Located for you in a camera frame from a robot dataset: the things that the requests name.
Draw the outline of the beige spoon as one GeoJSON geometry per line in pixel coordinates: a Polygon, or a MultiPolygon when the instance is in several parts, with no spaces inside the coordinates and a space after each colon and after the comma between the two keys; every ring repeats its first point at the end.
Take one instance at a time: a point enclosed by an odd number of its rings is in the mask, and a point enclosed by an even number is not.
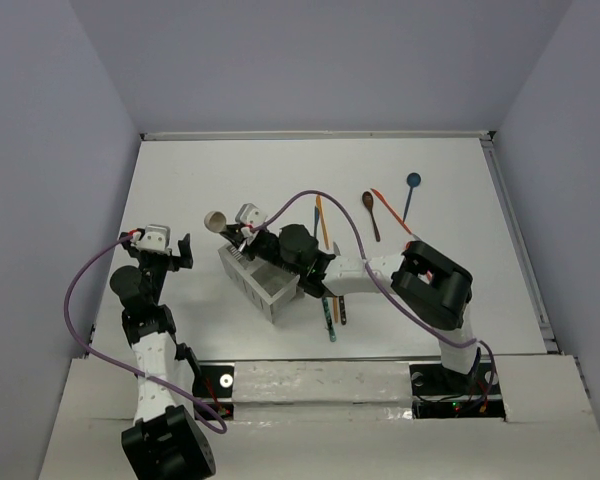
{"type": "Polygon", "coordinates": [[[222,234],[227,232],[227,219],[226,216],[220,211],[210,211],[204,217],[205,228],[214,234],[222,234]]]}

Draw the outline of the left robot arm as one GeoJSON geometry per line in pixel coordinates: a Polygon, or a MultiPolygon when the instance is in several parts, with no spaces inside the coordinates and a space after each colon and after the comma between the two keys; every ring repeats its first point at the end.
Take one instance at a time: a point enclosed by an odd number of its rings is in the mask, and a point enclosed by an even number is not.
{"type": "Polygon", "coordinates": [[[169,272],[193,267],[190,237],[178,241],[179,253],[169,247],[170,228],[148,225],[123,244],[138,264],[112,274],[109,285],[123,307],[122,328],[141,374],[133,426],[121,434],[121,445],[138,479],[208,479],[215,459],[187,403],[151,381],[154,376],[175,392],[189,395],[201,383],[201,370],[190,347],[176,340],[171,310],[160,302],[169,272]]]}

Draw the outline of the brown spoon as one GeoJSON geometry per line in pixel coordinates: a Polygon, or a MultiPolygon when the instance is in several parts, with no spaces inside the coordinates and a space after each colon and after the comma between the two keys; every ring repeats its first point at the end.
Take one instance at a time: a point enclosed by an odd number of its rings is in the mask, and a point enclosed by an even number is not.
{"type": "Polygon", "coordinates": [[[373,232],[374,232],[374,238],[375,238],[375,240],[377,242],[380,242],[381,241],[381,235],[380,235],[380,232],[379,232],[379,229],[378,229],[378,226],[377,226],[377,223],[376,223],[376,219],[375,219],[375,216],[374,216],[374,211],[373,211],[373,208],[374,208],[374,198],[373,198],[372,193],[370,191],[368,191],[368,190],[365,190],[362,193],[362,195],[361,195],[361,200],[362,200],[362,203],[363,203],[364,207],[366,208],[366,210],[369,213],[369,216],[370,216],[370,219],[371,219],[372,228],[373,228],[373,232]]]}

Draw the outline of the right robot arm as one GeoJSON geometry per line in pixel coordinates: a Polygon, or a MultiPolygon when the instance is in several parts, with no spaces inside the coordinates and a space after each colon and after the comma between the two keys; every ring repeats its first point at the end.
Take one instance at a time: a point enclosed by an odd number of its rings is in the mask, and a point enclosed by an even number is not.
{"type": "Polygon", "coordinates": [[[287,225],[279,234],[231,224],[221,236],[243,257],[261,259],[296,276],[300,289],[314,298],[386,295],[438,339],[440,379],[448,390],[462,392],[476,381],[480,350],[466,318],[473,277],[429,244],[411,241],[399,254],[363,259],[320,250],[300,224],[287,225]]]}

